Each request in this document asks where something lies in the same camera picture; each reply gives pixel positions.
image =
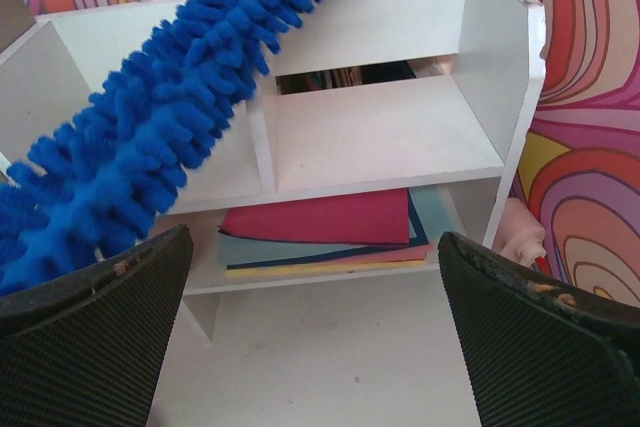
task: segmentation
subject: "blue duster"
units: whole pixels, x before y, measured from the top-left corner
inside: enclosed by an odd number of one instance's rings
[[[104,92],[41,137],[0,186],[0,295],[144,239],[269,73],[263,46],[321,0],[189,0],[122,62]]]

